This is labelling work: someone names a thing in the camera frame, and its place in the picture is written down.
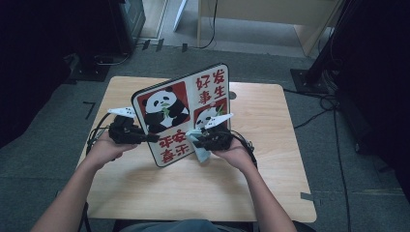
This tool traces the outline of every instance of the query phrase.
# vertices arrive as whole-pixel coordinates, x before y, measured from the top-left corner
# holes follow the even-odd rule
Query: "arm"
[[[107,162],[120,158],[123,152],[135,147],[131,144],[115,144],[107,132],[103,133],[31,231],[76,231],[97,171]]]
[[[289,215],[266,186],[240,141],[233,139],[229,150],[217,151],[214,154],[226,159],[244,174],[261,231],[296,231]]]

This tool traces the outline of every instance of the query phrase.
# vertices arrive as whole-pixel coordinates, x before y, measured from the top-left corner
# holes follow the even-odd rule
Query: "floor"
[[[142,41],[149,39],[155,43],[157,40],[163,39],[164,45],[182,46],[183,44],[188,44],[188,47],[196,47],[198,0],[188,1],[187,6],[182,12],[181,21],[176,30],[173,31],[181,2],[182,0],[172,0],[168,2],[164,0],[144,1],[144,8],[149,11],[146,12],[146,15],[157,15],[158,12],[161,12],[163,9],[163,5],[161,4],[166,6],[166,11],[164,12],[163,22],[158,28],[158,36],[152,38],[141,35]],[[213,25],[212,18],[202,19],[202,46],[208,44],[211,40]],[[320,47],[323,47],[326,43],[330,32],[330,28],[326,30],[309,57],[317,57]],[[215,37],[207,49],[306,57],[302,51],[293,25],[223,18],[216,19]]]

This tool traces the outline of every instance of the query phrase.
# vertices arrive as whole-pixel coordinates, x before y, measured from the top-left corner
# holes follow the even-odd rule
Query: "panda illustration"
[[[142,104],[145,106],[144,120],[148,132],[165,131],[182,124],[190,116],[190,111],[172,92],[172,87],[158,91]]]
[[[222,107],[223,107],[223,104],[219,106],[207,108],[203,110],[202,112],[200,112],[195,122],[195,128],[201,129],[205,127],[205,125],[209,122],[211,117],[220,116],[221,114],[223,114]]]

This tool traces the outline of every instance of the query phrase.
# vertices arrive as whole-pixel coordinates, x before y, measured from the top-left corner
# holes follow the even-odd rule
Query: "wooden table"
[[[108,108],[129,106],[136,90],[162,81],[165,79],[113,77],[93,128]],[[301,192],[310,194],[310,189],[282,88],[236,82],[229,86],[237,94],[231,101],[232,129],[253,143],[269,189],[292,219],[315,221],[313,202],[301,199]],[[88,203],[90,218],[256,221],[244,176],[224,159],[212,155],[200,164],[192,154],[159,168],[147,144],[100,170]]]

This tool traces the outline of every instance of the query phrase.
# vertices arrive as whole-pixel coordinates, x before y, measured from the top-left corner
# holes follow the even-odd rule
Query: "black cable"
[[[255,165],[255,167],[257,168],[257,160],[255,155],[253,154],[253,146],[252,146],[252,142],[251,141],[247,141],[240,133],[231,130],[230,132],[227,131],[218,131],[219,134],[225,134],[225,135],[229,135],[232,136],[236,139],[239,140],[239,142],[241,142],[242,146],[247,150],[248,155],[250,156],[250,159],[253,162],[253,165]]]
[[[97,131],[99,131],[101,128],[101,125],[103,123],[103,121],[105,121],[105,119],[110,115],[110,113],[106,113],[102,119],[100,120],[100,122],[97,124],[97,127],[94,128],[93,130],[91,130],[90,135],[88,136],[88,141],[87,141],[87,149],[85,151],[85,156],[87,156],[87,154],[90,152],[91,147],[93,147],[94,143],[96,142],[96,135],[97,135]]]
[[[333,90],[336,91],[338,89],[337,85],[335,84],[334,74],[329,72],[329,70],[324,70],[322,72],[322,76],[326,81],[326,84]]]
[[[350,221],[349,196],[347,194],[346,179],[344,177],[343,165],[341,164],[340,145],[338,143],[338,130],[337,130],[336,113],[337,113],[337,111],[334,110],[335,134],[336,134],[336,145],[337,145],[337,159],[338,159],[338,167],[340,169],[341,181],[343,183],[344,199],[345,199],[345,202],[346,202],[347,231],[350,232],[350,231],[352,231],[352,228],[351,228],[351,221]]]
[[[124,59],[124,60],[122,60],[122,61],[120,61],[120,62],[117,62],[117,63],[99,63],[99,62],[96,62],[97,63],[97,65],[99,65],[99,66],[116,66],[116,65],[121,65],[121,64],[123,64],[124,62],[126,62],[126,60],[128,59],[128,58],[130,58],[130,54],[127,54],[127,57]]]
[[[210,1],[208,1],[208,10],[211,11],[211,7],[210,7],[209,3],[210,3]],[[208,23],[209,23],[209,27],[211,28],[211,30],[215,30],[214,29],[215,28],[215,23],[214,23],[214,25],[212,25],[212,20],[211,20],[210,17],[208,17]],[[214,40],[214,43],[215,44],[214,44],[213,48],[215,48],[217,46],[218,42]]]
[[[213,31],[212,38],[208,42],[208,44],[198,47],[199,49],[204,49],[204,48],[208,47],[212,43],[212,41],[214,40],[214,37],[215,37],[215,19],[217,18],[217,8],[218,8],[218,0],[215,2],[215,8],[214,8],[214,21],[213,21],[214,26],[213,26],[213,30],[212,30]]]
[[[309,118],[307,121],[305,121],[304,123],[302,123],[302,124],[299,125],[299,126],[294,127],[293,129],[295,130],[295,129],[297,129],[297,128],[301,128],[301,127],[306,126],[308,123],[310,123],[310,121],[312,121],[313,119],[316,119],[318,116],[320,116],[320,115],[322,115],[322,114],[324,114],[324,113],[326,113],[326,112],[328,112],[328,111],[329,111],[329,110],[325,109],[325,110],[323,110],[322,112],[313,115],[313,116],[312,116],[311,118]]]
[[[346,186],[346,179],[344,177],[343,165],[341,163],[340,144],[339,144],[339,139],[338,139],[338,129],[337,129],[338,102],[337,102],[337,99],[334,95],[323,95],[323,96],[309,95],[309,94],[302,94],[302,93],[291,91],[291,90],[285,90],[285,89],[283,89],[283,90],[286,91],[286,92],[289,92],[289,93],[294,93],[294,94],[300,94],[300,95],[304,95],[304,96],[308,96],[308,97],[319,98],[320,99],[320,102],[319,102],[320,107],[322,109],[324,109],[324,111],[314,115],[313,117],[311,117],[309,120],[307,120],[306,122],[304,122],[300,126],[295,127],[295,129],[308,124],[311,120],[317,118],[319,115],[322,115],[325,112],[328,112],[328,111],[333,111],[334,112],[334,124],[335,124],[335,135],[336,135],[336,145],[337,145],[337,159],[338,159],[338,166],[339,166],[339,169],[340,169],[341,181],[343,183],[343,194],[344,194],[344,198],[345,198],[345,202],[346,202],[347,231],[351,232],[352,228],[351,228],[351,221],[350,221],[349,196],[348,196],[348,193],[347,193],[347,186]],[[327,107],[325,105],[325,102],[328,102],[331,106]]]

